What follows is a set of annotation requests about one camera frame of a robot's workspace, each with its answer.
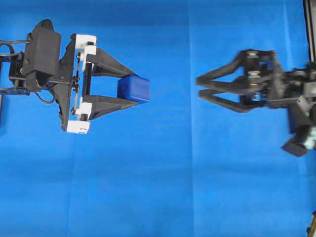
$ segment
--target blue tablecloth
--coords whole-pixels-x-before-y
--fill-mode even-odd
[[[62,34],[61,54],[72,33],[96,35],[151,80],[151,100],[75,135],[60,130],[56,104],[5,96],[0,237],[305,236],[315,153],[280,149],[286,111],[233,113],[195,86],[247,48],[275,50],[285,70],[303,67],[301,0],[11,0],[0,39],[23,40],[45,18]],[[5,64],[1,86],[7,73]],[[94,78],[91,94],[115,96],[116,83]]]

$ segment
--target blue block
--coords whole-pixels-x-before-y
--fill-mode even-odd
[[[118,80],[118,98],[145,103],[150,97],[150,82],[145,78],[130,75]]]

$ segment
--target white bracket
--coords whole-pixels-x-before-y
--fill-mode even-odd
[[[82,115],[87,115],[89,119],[90,114],[92,111],[92,103],[82,102],[82,97],[80,98],[80,105],[79,108],[76,108],[76,116],[78,120],[69,120],[67,126],[67,132],[71,133],[80,133],[86,134],[90,129],[90,122],[88,121],[81,121]]]
[[[90,36],[90,35],[79,35],[76,34],[76,50],[80,51],[80,61],[83,61],[82,64],[82,71],[85,70],[86,65],[86,57],[87,54],[96,55],[96,43],[97,37]],[[87,115],[89,119],[91,110],[92,110],[92,103],[82,102],[82,97],[80,98],[79,107],[75,108],[75,115],[77,116],[78,120],[69,120],[67,126],[67,132],[71,133],[80,133],[86,134],[90,129],[90,122],[89,121],[81,121],[81,117],[83,114]]]

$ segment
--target black wire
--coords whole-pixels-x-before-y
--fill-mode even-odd
[[[14,40],[14,41],[0,40],[0,43],[3,43],[3,44],[30,43],[30,41],[27,41],[27,40]]]
[[[10,44],[5,44],[5,43],[0,43],[0,47],[2,47],[3,45],[7,46],[10,50],[10,53],[14,53],[14,48],[12,45]]]
[[[37,92],[35,92],[35,94],[38,96],[38,98],[40,99],[40,101],[42,101],[44,104],[47,104],[47,105],[52,104],[52,103],[54,102],[54,100],[55,100],[55,94],[54,94],[54,93],[52,93],[53,99],[50,100],[50,101],[47,101],[47,100],[44,100],[43,98],[41,98],[41,96],[40,96]]]

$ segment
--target cable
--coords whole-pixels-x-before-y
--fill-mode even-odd
[[[10,57],[10,56],[16,56],[20,53],[0,53],[0,57]]]
[[[40,99],[40,101],[42,101],[44,104],[47,104],[47,105],[52,104],[52,103],[54,102],[54,100],[55,100],[55,94],[54,94],[54,93],[52,93],[53,99],[50,100],[50,101],[47,101],[47,100],[44,100],[43,98],[41,98],[41,96],[40,96],[37,92],[35,92],[35,94],[38,96],[38,98]]]
[[[3,43],[3,44],[30,43],[30,41],[27,41],[27,40],[14,40],[14,41],[0,40],[0,43]]]
[[[5,43],[0,43],[0,47],[2,47],[3,45],[7,46],[10,50],[10,53],[14,53],[14,48],[12,45],[10,44],[5,44]]]

